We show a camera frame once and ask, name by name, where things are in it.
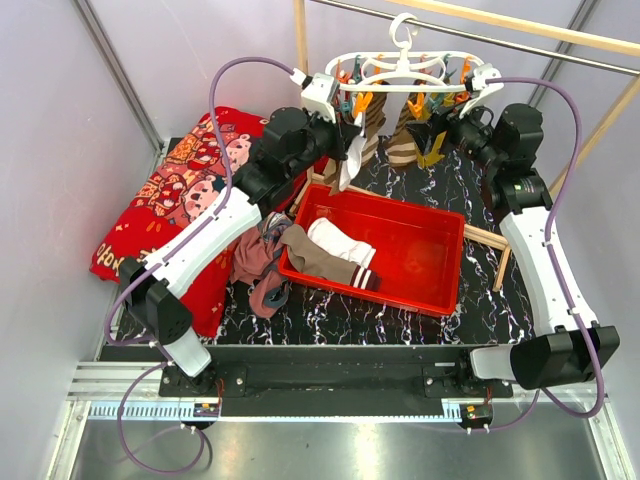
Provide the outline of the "white round clip hanger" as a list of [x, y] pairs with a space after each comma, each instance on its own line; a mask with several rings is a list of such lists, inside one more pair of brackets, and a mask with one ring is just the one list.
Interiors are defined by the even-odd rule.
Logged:
[[464, 51], [418, 51], [413, 48], [414, 34], [398, 37], [401, 28], [409, 27], [416, 17], [402, 13], [393, 18], [388, 35], [393, 51], [345, 53], [325, 66], [327, 75], [335, 76], [348, 66], [355, 72], [341, 83], [340, 89], [350, 93], [463, 93], [464, 82], [473, 70], [485, 64], [478, 56]]

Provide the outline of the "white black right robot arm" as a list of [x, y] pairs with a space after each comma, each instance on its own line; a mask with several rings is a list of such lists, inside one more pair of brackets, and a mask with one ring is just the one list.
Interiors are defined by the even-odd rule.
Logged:
[[551, 196], [533, 166], [544, 137], [542, 113], [515, 103], [485, 123], [488, 111], [441, 106], [406, 125], [421, 153], [458, 151], [481, 169], [482, 199], [514, 254], [534, 318], [533, 339], [473, 350], [454, 371], [455, 387], [472, 397], [495, 379], [527, 390], [591, 381], [620, 337], [599, 324], [581, 295], [550, 216]]

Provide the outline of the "white sock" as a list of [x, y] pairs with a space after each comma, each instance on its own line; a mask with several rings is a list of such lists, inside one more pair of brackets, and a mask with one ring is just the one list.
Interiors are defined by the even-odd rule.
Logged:
[[307, 236], [330, 255], [368, 268], [376, 249], [370, 244], [354, 240], [326, 217], [316, 219], [307, 229]]
[[340, 168], [338, 190], [343, 192], [351, 181], [358, 175], [362, 165], [362, 152], [366, 143], [364, 128], [364, 113], [359, 113], [355, 118], [355, 125], [359, 128], [358, 135], [352, 140], [348, 150], [347, 159]]

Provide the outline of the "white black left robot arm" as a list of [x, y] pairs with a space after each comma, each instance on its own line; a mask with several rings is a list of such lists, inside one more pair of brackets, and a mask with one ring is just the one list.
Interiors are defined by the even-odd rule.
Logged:
[[181, 384], [193, 395], [208, 394], [216, 372], [182, 296], [226, 247], [292, 197], [296, 179], [308, 168], [323, 157], [353, 156], [363, 124], [360, 113], [331, 121], [295, 107], [274, 111], [247, 162], [204, 213], [145, 260], [121, 263], [125, 309], [181, 371]]

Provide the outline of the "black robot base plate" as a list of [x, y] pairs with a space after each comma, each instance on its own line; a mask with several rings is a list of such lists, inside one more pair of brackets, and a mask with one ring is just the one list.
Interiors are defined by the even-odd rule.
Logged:
[[512, 397], [506, 380], [471, 378], [470, 351], [457, 345], [222, 345], [208, 349], [212, 363], [202, 385], [167, 367], [159, 394], [247, 398], [268, 390], [398, 389], [428, 398]]

